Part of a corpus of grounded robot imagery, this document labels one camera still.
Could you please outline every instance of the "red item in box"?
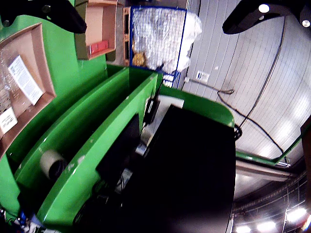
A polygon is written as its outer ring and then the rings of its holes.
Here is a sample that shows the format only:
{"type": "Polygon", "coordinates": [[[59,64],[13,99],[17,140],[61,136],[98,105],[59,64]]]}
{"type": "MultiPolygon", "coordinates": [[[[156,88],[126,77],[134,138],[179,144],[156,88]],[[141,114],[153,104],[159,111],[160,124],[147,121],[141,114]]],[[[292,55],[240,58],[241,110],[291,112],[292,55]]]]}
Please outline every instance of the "red item in box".
{"type": "Polygon", "coordinates": [[[108,48],[108,41],[104,40],[90,45],[90,54],[98,53],[108,48]]]}

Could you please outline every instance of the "metal beam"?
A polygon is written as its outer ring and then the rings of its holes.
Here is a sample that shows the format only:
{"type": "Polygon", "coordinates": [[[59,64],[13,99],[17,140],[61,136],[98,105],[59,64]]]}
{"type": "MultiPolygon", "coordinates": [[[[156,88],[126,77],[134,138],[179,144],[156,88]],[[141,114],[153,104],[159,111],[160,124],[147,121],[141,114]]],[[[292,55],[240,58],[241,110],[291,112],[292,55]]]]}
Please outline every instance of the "metal beam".
{"type": "Polygon", "coordinates": [[[296,177],[296,175],[293,173],[267,168],[239,160],[236,161],[236,173],[264,180],[280,182],[284,182],[296,177]]]}

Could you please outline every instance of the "hanging cable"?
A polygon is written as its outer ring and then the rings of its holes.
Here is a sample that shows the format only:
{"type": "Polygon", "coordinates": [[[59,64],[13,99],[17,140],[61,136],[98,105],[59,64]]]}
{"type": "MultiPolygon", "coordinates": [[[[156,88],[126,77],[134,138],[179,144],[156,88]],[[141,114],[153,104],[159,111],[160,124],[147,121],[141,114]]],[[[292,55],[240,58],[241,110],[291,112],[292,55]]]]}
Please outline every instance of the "hanging cable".
{"type": "Polygon", "coordinates": [[[279,148],[279,150],[282,152],[282,154],[284,153],[284,151],[282,150],[282,148],[275,142],[275,140],[273,140],[273,138],[257,123],[255,122],[253,119],[249,118],[248,116],[244,115],[243,113],[241,113],[239,110],[235,109],[234,107],[232,107],[230,104],[228,104],[226,101],[223,100],[223,98],[220,96],[220,91],[217,91],[217,95],[220,98],[221,102],[224,103],[227,107],[231,108],[233,111],[235,111],[237,114],[239,114],[240,116],[250,120],[253,124],[255,124],[258,128],[260,128],[266,135],[267,137],[277,146],[277,148],[279,148]]]}
{"type": "Polygon", "coordinates": [[[285,35],[285,26],[286,26],[286,17],[284,17],[284,24],[283,24],[283,31],[282,31],[281,42],[280,42],[280,45],[279,45],[279,47],[278,47],[278,50],[277,50],[276,56],[275,56],[275,58],[274,58],[274,61],[273,61],[273,63],[272,63],[272,66],[271,66],[271,68],[270,68],[270,70],[269,70],[269,73],[268,73],[268,75],[267,75],[267,78],[266,78],[266,80],[265,80],[265,82],[264,82],[264,84],[263,84],[263,86],[262,86],[262,88],[261,88],[261,90],[260,90],[260,92],[259,92],[259,95],[258,95],[258,97],[257,97],[257,99],[256,99],[256,101],[255,101],[255,103],[254,103],[254,105],[253,105],[253,107],[252,107],[252,109],[251,109],[251,110],[249,111],[249,113],[246,115],[246,117],[244,118],[244,120],[243,120],[242,123],[240,124],[240,127],[242,127],[242,125],[247,121],[247,118],[253,113],[253,111],[254,111],[255,107],[257,106],[257,104],[258,104],[258,102],[259,102],[259,100],[260,100],[260,98],[261,98],[263,92],[265,91],[265,89],[266,89],[266,87],[267,87],[267,84],[268,84],[269,81],[270,81],[272,72],[273,72],[274,68],[276,67],[276,63],[277,63],[278,58],[279,58],[280,53],[281,53],[281,49],[282,49],[282,45],[283,45],[283,40],[284,40],[284,35],[285,35]]]}

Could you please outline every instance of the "green conveyor frame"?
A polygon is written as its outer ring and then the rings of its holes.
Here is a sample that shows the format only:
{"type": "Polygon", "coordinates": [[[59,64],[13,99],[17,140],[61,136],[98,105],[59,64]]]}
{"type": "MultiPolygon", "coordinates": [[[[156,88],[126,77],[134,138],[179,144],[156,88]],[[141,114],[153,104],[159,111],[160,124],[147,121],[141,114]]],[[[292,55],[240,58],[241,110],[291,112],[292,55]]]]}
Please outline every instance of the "green conveyor frame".
{"type": "MultiPolygon", "coordinates": [[[[149,71],[107,65],[105,56],[79,61],[73,33],[35,17],[19,16],[9,28],[0,25],[0,41],[38,22],[43,24],[44,47],[57,97],[26,126],[0,160],[0,204],[8,216],[16,216],[20,211],[20,187],[39,190],[39,184],[47,181],[39,170],[40,155],[56,149],[70,161],[70,169],[48,187],[37,216],[48,225],[70,226],[99,179],[96,165],[136,113],[141,127],[146,100],[160,79],[149,71]],[[96,122],[94,132],[81,134],[92,121],[96,122]],[[16,164],[21,166],[13,175],[16,164]]],[[[219,103],[167,87],[162,87],[161,94],[183,99],[185,109],[234,126],[231,112],[219,103]]],[[[237,157],[268,165],[281,159],[241,152],[237,157]]]]}

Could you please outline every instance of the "wire mesh cage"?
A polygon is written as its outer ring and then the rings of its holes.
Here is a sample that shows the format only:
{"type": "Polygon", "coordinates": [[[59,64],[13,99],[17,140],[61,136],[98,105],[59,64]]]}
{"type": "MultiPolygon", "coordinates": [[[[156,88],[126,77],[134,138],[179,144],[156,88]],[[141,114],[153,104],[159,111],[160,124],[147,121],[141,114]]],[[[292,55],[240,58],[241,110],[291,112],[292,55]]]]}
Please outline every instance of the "wire mesh cage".
{"type": "Polygon", "coordinates": [[[132,7],[130,66],[163,73],[164,85],[177,88],[186,15],[180,8],[132,7]]]}

